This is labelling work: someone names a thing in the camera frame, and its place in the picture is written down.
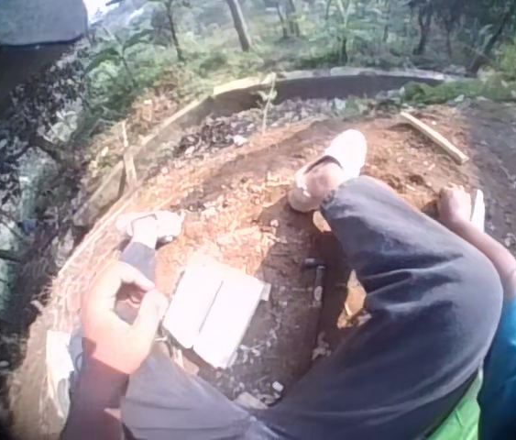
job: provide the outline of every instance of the knee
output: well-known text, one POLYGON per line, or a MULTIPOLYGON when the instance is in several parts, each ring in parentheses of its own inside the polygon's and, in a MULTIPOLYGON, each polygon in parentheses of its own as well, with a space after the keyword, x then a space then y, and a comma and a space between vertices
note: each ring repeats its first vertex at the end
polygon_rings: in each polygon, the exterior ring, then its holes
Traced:
POLYGON ((496 268, 488 257, 464 243, 456 271, 464 298, 463 313, 467 319, 481 322, 493 335, 500 321, 503 301, 502 283, 496 268))

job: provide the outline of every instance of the white sandal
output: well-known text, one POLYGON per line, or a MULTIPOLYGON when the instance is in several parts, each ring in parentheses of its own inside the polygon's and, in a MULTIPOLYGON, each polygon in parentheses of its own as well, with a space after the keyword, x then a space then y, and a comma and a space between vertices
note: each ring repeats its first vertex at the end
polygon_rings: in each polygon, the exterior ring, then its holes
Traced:
POLYGON ((366 137, 357 130, 347 130, 331 141, 322 156, 300 168, 294 176, 294 187, 288 194, 292 209, 308 213, 319 208, 322 200, 314 198, 306 189, 306 174, 326 159, 335 160, 346 173, 348 179, 359 176, 366 163, 368 143, 366 137))
POLYGON ((156 211, 155 213, 129 213, 120 215, 115 224, 125 238, 133 236, 133 223, 145 217, 154 217, 156 220, 157 241, 170 243, 182 231, 182 217, 170 211, 156 211))

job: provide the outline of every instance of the dirt ground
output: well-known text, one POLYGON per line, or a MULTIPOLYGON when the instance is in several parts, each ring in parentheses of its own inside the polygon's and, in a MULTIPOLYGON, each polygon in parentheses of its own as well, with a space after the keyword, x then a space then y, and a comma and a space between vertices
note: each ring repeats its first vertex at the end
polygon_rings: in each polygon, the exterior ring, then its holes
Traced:
MULTIPOLYGON (((505 120, 488 109, 471 106, 436 106, 416 115, 472 160, 455 165, 397 116, 301 121, 271 129, 263 137, 255 135, 244 147, 223 148, 209 159, 176 159, 117 203, 60 271, 52 299, 34 323, 27 360, 12 383, 16 432, 22 438, 43 438, 61 428, 45 399, 45 330, 71 331, 76 326, 81 293, 96 271, 120 252, 115 220, 121 213, 171 209, 186 214, 181 237, 158 254, 157 284, 168 296, 174 293, 186 262, 198 254, 272 284, 270 299, 258 307, 235 365, 226 371, 198 365, 198 374, 227 397, 250 391, 268 403, 277 397, 272 382, 283 384, 285 391, 291 389, 311 367, 313 355, 328 354, 360 316, 365 293, 350 277, 340 245, 330 233, 314 226, 311 215, 291 211, 285 199, 293 173, 341 131, 354 127, 366 135, 368 160, 363 173, 383 180, 409 203, 433 215, 441 187, 449 182, 479 186, 486 193, 488 231, 503 242, 507 234, 516 238, 516 184, 508 183, 510 175, 516 182, 512 168, 516 167, 512 156, 516 149, 509 149, 511 156, 506 159, 506 153, 497 150, 503 146, 494 146, 494 140, 500 139, 497 124, 505 126, 505 120), (502 160, 510 168, 504 169, 502 160), (308 257, 327 263, 322 308, 313 303, 314 274, 302 269, 308 257), (36 433, 37 414, 41 434, 36 433)), ((505 127, 509 133, 504 139, 510 143, 511 128, 505 127)), ((516 255, 516 239, 507 246, 516 255)))

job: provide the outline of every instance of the leaf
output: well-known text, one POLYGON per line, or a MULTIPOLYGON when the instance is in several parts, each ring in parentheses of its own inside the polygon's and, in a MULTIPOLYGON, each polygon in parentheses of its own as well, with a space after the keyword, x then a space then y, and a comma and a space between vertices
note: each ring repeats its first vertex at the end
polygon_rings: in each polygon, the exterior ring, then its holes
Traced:
POLYGON ((91 62, 84 68, 84 73, 88 73, 90 71, 93 71, 97 67, 99 67, 101 64, 107 61, 112 62, 118 62, 121 58, 121 55, 117 51, 116 48, 107 48, 101 50, 99 53, 97 53, 91 62))
POLYGON ((126 41, 123 43, 123 51, 126 49, 135 46, 139 43, 149 42, 149 36, 152 34, 151 29, 143 29, 134 34, 132 34, 126 41))

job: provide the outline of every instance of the finger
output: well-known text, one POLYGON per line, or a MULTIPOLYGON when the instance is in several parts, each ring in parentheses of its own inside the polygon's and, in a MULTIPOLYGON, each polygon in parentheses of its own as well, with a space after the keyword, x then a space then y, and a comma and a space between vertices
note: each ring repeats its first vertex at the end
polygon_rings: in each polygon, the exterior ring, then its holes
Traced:
POLYGON ((141 301, 137 318, 131 326, 131 332, 135 340, 141 343, 146 350, 149 350, 154 342, 159 323, 167 309, 168 300, 156 290, 146 293, 141 301))

